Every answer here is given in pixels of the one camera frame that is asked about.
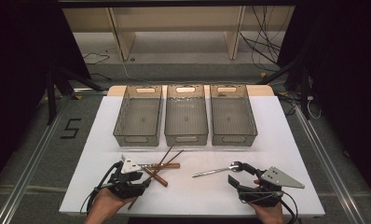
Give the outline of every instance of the human hand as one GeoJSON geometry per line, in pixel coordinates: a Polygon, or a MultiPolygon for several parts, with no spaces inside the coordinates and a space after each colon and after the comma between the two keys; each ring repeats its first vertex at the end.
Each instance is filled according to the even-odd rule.
{"type": "Polygon", "coordinates": [[[101,189],[93,201],[92,208],[86,220],[86,224],[101,224],[116,214],[125,204],[130,203],[134,198],[120,199],[109,189],[101,189]]]}
{"type": "Polygon", "coordinates": [[[262,207],[255,203],[249,203],[249,205],[252,206],[258,219],[260,219],[264,224],[284,223],[281,203],[277,203],[274,207],[262,207]]]}

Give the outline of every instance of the gray floor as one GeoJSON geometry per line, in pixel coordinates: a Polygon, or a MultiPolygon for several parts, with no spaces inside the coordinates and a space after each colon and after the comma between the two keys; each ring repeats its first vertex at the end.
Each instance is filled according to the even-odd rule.
{"type": "MultiPolygon", "coordinates": [[[[88,65],[92,74],[111,78],[109,80],[100,75],[92,75],[92,80],[104,87],[145,83],[146,80],[160,81],[162,84],[184,81],[255,83],[261,79],[261,73],[266,72],[252,64],[253,54],[242,41],[237,59],[230,61],[224,38],[219,33],[141,33],[135,39],[130,59],[124,63],[118,59],[110,35],[76,34],[76,38],[83,54],[96,52],[110,56],[110,59],[104,62],[88,65]]],[[[95,63],[99,60],[99,56],[89,57],[86,62],[95,63]]],[[[276,69],[272,64],[259,61],[256,54],[254,54],[254,61],[263,63],[267,68],[276,69]]],[[[281,77],[270,83],[272,89],[284,91],[282,86],[284,80],[285,77],[281,77]]],[[[73,82],[73,85],[75,88],[84,87],[77,82],[73,82]]],[[[48,148],[34,172],[11,223],[82,223],[84,221],[83,216],[70,217],[59,213],[58,210],[88,138],[103,94],[83,91],[76,95],[80,97],[74,97],[64,107],[48,148]],[[63,139],[62,137],[73,134],[65,130],[69,119],[77,119],[72,122],[72,125],[75,125],[79,131],[76,138],[63,139]]],[[[61,99],[58,99],[58,103],[64,104],[61,99]]],[[[282,109],[286,114],[294,111],[293,105],[286,101],[282,101],[282,109]]],[[[311,105],[310,109],[319,111],[317,105],[311,105]]],[[[298,115],[292,114],[286,117],[326,212],[324,217],[302,219],[302,223],[350,223],[298,115]]],[[[0,210],[38,146],[40,138],[48,127],[47,121],[48,102],[42,99],[40,105],[36,106],[34,120],[27,134],[23,136],[19,149],[13,153],[0,175],[0,210]]],[[[370,188],[363,181],[351,158],[343,155],[342,150],[345,148],[337,140],[324,115],[322,114],[319,119],[311,119],[310,122],[360,209],[365,223],[371,223],[370,188]]],[[[128,218],[117,216],[108,223],[128,223],[128,218]]]]}

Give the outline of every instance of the plastic storage bin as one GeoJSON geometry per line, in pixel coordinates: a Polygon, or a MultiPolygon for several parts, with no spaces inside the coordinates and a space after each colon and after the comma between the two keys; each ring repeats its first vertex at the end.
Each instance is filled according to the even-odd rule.
{"type": "Polygon", "coordinates": [[[113,135],[122,147],[159,144],[161,86],[128,86],[113,135]]]}
{"type": "Polygon", "coordinates": [[[205,146],[208,121],[203,85],[169,85],[165,137],[168,146],[205,146]]]}
{"type": "Polygon", "coordinates": [[[214,146],[249,147],[257,136],[245,85],[211,85],[214,146]]]}

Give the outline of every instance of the floor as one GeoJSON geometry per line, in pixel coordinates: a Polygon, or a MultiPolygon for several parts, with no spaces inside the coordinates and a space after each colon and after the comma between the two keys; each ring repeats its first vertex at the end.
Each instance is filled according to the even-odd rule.
{"type": "MultiPolygon", "coordinates": [[[[244,35],[251,39],[257,37],[253,32],[244,35]]],[[[284,33],[279,33],[274,43],[280,45],[283,36],[284,33]]],[[[265,73],[270,74],[268,69],[277,69],[276,65],[253,52],[243,40],[240,41],[237,59],[229,60],[223,34],[217,32],[138,33],[131,55],[124,63],[117,56],[111,34],[75,34],[75,37],[92,81],[104,87],[149,81],[162,84],[185,81],[251,84],[261,80],[265,73]]],[[[267,48],[261,46],[259,49],[270,55],[267,48]]],[[[285,78],[280,77],[269,85],[275,92],[287,94],[280,97],[283,113],[326,212],[323,217],[298,222],[371,223],[370,188],[351,158],[346,156],[346,149],[337,140],[318,103],[309,105],[313,117],[304,120],[299,105],[289,98],[296,98],[297,93],[285,92],[282,85],[285,78]],[[347,208],[344,204],[348,202],[354,205],[347,208]]],[[[10,209],[13,211],[8,219],[10,223],[82,223],[85,220],[84,216],[70,217],[58,210],[106,92],[84,90],[85,87],[77,82],[72,82],[72,85],[78,90],[74,97],[57,94],[61,113],[53,125],[47,125],[47,99],[43,98],[36,106],[28,132],[0,175],[0,214],[13,190],[22,181],[27,183],[18,196],[18,203],[10,209]],[[69,138],[74,134],[69,132],[69,128],[74,128],[72,125],[78,131],[76,137],[69,138]],[[30,163],[31,158],[36,158],[34,164],[30,163]],[[32,172],[26,169],[28,167],[33,167],[32,172]]],[[[108,223],[158,221],[173,222],[172,219],[142,220],[116,216],[108,223]]]]}

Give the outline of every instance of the white tabletop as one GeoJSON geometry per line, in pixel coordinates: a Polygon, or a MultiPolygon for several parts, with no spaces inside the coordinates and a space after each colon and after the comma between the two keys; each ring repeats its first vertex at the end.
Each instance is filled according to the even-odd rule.
{"type": "MultiPolygon", "coordinates": [[[[209,95],[206,96],[206,100],[210,130],[209,95]]],[[[131,157],[137,163],[157,163],[168,150],[163,132],[165,119],[161,119],[158,147],[136,149],[119,146],[113,136],[113,130],[121,102],[122,97],[119,96],[103,98],[60,212],[78,214],[86,197],[99,184],[107,170],[121,159],[121,155],[131,157]]],[[[256,187],[253,184],[255,176],[246,172],[227,171],[192,178],[194,173],[224,168],[233,161],[242,161],[260,170],[275,166],[304,184],[304,189],[282,189],[294,198],[300,217],[323,216],[323,207],[299,154],[279,100],[275,96],[252,96],[250,102],[258,130],[258,136],[251,147],[213,147],[210,133],[207,146],[174,147],[167,158],[184,149],[185,151],[173,161],[180,162],[181,168],[159,172],[159,175],[169,182],[169,186],[164,188],[153,179],[150,187],[139,197],[132,209],[128,210],[128,206],[124,206],[118,211],[119,214],[130,217],[253,216],[254,210],[240,202],[237,191],[227,183],[227,176],[232,175],[242,185],[256,187]]],[[[162,117],[165,118],[165,109],[162,109],[162,117]]],[[[146,178],[148,174],[144,174],[140,181],[134,183],[140,183],[146,178]]],[[[288,196],[283,196],[283,200],[295,211],[295,206],[288,196]]]]}

